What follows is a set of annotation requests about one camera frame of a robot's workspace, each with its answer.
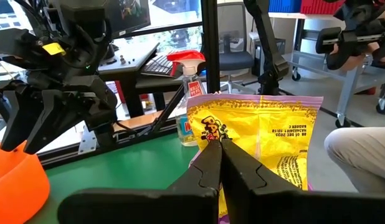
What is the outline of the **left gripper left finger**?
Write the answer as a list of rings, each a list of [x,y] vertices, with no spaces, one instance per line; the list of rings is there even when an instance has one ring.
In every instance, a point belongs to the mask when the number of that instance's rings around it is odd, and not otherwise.
[[[91,188],[63,199],[60,224],[218,224],[222,146],[210,141],[165,190]]]

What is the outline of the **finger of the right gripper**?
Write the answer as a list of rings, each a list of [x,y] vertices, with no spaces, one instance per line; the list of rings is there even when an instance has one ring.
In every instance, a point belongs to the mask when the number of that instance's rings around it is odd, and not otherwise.
[[[76,112],[72,109],[75,95],[60,90],[43,90],[44,108],[29,137],[24,152],[35,154],[72,126],[76,125]]]
[[[4,96],[9,100],[11,109],[0,148],[9,152],[28,138],[33,128],[34,106],[29,96],[15,90],[6,90]]]

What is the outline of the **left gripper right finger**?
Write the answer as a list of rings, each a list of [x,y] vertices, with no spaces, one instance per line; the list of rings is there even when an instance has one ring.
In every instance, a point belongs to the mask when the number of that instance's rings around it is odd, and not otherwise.
[[[385,224],[385,194],[304,191],[231,140],[221,144],[230,224]]]

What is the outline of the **yellow candy packet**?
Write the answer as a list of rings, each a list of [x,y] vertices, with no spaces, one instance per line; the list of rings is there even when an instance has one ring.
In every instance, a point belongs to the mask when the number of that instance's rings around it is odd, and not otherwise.
[[[187,116],[199,150],[229,139],[265,167],[309,191],[307,154],[322,98],[309,96],[201,95]],[[218,224],[230,224],[220,182]]]

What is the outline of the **silver corner plate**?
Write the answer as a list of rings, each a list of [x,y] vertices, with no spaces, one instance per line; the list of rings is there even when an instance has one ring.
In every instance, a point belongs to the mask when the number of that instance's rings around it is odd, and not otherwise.
[[[83,127],[81,141],[78,147],[78,155],[87,154],[96,151],[97,138],[93,131],[89,131],[86,126]]]

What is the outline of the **black side desk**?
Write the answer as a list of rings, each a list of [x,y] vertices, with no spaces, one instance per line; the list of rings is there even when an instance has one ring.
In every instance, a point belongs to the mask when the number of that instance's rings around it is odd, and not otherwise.
[[[118,81],[122,96],[127,105],[128,114],[135,118],[144,115],[140,95],[154,94],[156,109],[165,107],[164,92],[176,91],[181,86],[181,76],[158,75],[145,69],[146,64],[158,62],[159,42],[128,43],[125,39],[113,41],[115,56],[102,62],[98,71],[100,78],[106,82]]]

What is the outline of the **orange pumpkin bucket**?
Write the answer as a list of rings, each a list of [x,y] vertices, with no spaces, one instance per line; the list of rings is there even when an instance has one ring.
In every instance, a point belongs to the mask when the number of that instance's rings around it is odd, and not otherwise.
[[[25,224],[49,197],[49,179],[36,154],[23,142],[10,152],[0,149],[0,224]]]

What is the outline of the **person's knee in beige trousers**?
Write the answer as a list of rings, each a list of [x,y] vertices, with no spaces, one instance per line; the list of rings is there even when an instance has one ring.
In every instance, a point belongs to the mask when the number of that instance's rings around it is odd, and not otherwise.
[[[324,147],[358,192],[385,193],[385,127],[339,128]]]

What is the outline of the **black computer monitor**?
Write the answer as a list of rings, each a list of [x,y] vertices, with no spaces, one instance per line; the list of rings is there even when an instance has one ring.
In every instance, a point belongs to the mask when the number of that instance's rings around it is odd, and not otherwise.
[[[151,25],[148,0],[107,0],[107,3],[106,15],[113,39]]]

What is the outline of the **clear spray bottle red trigger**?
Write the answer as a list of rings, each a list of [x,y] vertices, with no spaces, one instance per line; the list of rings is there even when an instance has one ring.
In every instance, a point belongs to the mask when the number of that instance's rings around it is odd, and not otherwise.
[[[205,89],[198,76],[198,67],[206,61],[204,55],[197,50],[182,50],[170,53],[167,59],[173,64],[182,66],[182,81],[184,96],[178,106],[175,108],[175,118],[178,130],[178,138],[185,147],[196,146],[197,141],[193,135],[192,127],[189,124],[187,116],[188,99],[193,96],[204,95]]]

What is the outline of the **steel cart on casters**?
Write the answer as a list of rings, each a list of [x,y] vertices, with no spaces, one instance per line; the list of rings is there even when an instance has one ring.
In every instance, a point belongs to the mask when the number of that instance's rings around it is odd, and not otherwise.
[[[371,57],[351,71],[329,70],[325,55],[315,44],[320,30],[344,27],[326,14],[270,13],[278,38],[293,39],[286,45],[290,73],[280,81],[280,92],[297,96],[321,96],[321,110],[337,127],[385,126],[385,68],[371,65]]]

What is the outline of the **person's hand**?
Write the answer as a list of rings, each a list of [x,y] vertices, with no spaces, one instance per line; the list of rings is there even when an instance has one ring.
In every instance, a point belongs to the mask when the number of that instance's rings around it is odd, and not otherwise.
[[[378,48],[379,48],[379,44],[377,42],[368,44],[364,53],[362,53],[359,56],[350,56],[349,59],[347,59],[347,61],[343,64],[343,66],[340,69],[344,71],[350,71],[356,68],[357,66],[362,65],[365,57],[369,54],[372,54]]]

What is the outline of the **grey office chair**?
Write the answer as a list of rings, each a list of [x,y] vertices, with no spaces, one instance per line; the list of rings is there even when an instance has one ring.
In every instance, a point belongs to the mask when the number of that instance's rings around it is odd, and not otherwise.
[[[217,5],[219,33],[219,70],[227,72],[227,83],[221,85],[222,91],[232,93],[234,89],[254,94],[241,82],[232,81],[232,71],[250,69],[254,58],[247,51],[246,9],[242,2],[227,2]]]

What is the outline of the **red plastic bin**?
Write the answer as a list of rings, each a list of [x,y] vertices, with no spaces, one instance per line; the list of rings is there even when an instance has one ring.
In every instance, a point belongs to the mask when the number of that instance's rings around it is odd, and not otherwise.
[[[302,0],[301,14],[333,14],[341,6],[338,2],[324,0]]]

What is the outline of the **blue plastic bin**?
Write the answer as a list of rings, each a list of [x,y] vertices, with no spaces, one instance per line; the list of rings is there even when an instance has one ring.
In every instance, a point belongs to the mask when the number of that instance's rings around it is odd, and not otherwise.
[[[269,0],[269,12],[300,12],[302,0]]]

